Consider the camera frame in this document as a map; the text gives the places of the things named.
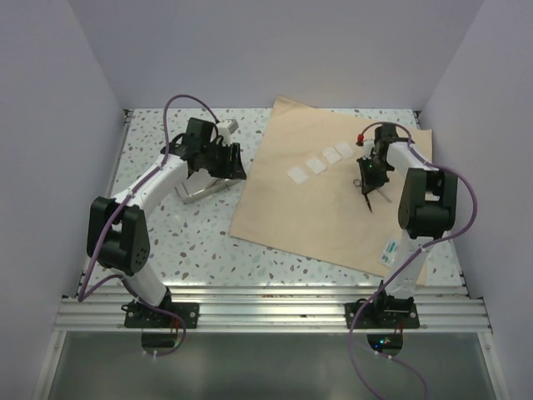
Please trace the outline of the steel tweezers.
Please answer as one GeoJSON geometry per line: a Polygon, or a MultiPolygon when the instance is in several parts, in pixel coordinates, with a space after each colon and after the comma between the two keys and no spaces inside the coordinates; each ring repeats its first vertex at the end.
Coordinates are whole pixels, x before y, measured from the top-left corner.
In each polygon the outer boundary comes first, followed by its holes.
{"type": "Polygon", "coordinates": [[[366,201],[366,205],[370,211],[370,213],[373,213],[373,209],[372,209],[372,206],[371,206],[371,202],[370,202],[370,199],[369,199],[369,193],[365,192],[363,194],[364,198],[365,198],[365,201],[366,201]]]}

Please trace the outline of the stainless steel tray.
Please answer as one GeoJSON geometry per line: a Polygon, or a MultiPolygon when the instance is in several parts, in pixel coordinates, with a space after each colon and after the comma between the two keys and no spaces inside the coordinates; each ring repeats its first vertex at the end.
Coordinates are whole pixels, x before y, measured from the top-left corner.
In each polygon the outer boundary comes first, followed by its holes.
{"type": "Polygon", "coordinates": [[[190,204],[203,198],[208,198],[212,194],[229,188],[235,183],[235,180],[227,178],[209,178],[208,180],[194,182],[187,180],[176,186],[176,192],[184,204],[190,204]]]}

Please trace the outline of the white gauze pad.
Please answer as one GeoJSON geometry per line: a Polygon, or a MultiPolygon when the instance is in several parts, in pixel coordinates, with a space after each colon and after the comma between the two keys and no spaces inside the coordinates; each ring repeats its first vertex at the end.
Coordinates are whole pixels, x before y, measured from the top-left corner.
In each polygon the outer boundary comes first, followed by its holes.
{"type": "Polygon", "coordinates": [[[333,147],[323,149],[322,155],[331,165],[342,160],[342,155],[333,147]]]}
{"type": "Polygon", "coordinates": [[[302,184],[309,178],[306,172],[300,167],[293,167],[286,174],[296,184],[302,184]]]}
{"type": "Polygon", "coordinates": [[[314,174],[318,175],[326,171],[326,165],[317,157],[309,158],[306,161],[306,165],[313,171],[314,174]]]}
{"type": "Polygon", "coordinates": [[[335,149],[341,154],[343,158],[351,158],[355,151],[347,142],[339,142],[335,145],[335,149]]]}

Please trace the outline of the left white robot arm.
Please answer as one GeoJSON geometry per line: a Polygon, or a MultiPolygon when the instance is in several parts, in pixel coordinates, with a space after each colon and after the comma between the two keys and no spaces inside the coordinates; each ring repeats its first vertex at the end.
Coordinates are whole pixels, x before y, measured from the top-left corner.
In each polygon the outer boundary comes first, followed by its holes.
{"type": "Polygon", "coordinates": [[[100,264],[114,272],[135,298],[146,303],[143,316],[154,327],[172,320],[173,307],[164,301],[167,287],[148,264],[147,219],[170,193],[191,203],[246,180],[241,146],[232,140],[237,129],[234,119],[190,118],[186,131],[167,140],[156,161],[136,181],[113,197],[97,197],[92,202],[89,265],[100,264]]]}

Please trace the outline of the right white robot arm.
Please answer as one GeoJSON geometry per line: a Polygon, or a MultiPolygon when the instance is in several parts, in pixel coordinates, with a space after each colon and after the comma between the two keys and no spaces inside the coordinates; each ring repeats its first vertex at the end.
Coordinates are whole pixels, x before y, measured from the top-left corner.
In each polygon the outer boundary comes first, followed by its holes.
{"type": "Polygon", "coordinates": [[[357,165],[367,203],[370,193],[390,182],[390,173],[403,177],[397,211],[401,240],[382,291],[406,301],[414,296],[429,247],[442,241],[455,224],[457,176],[421,155],[409,130],[397,123],[372,123],[358,135],[356,145],[363,148],[357,165]]]}

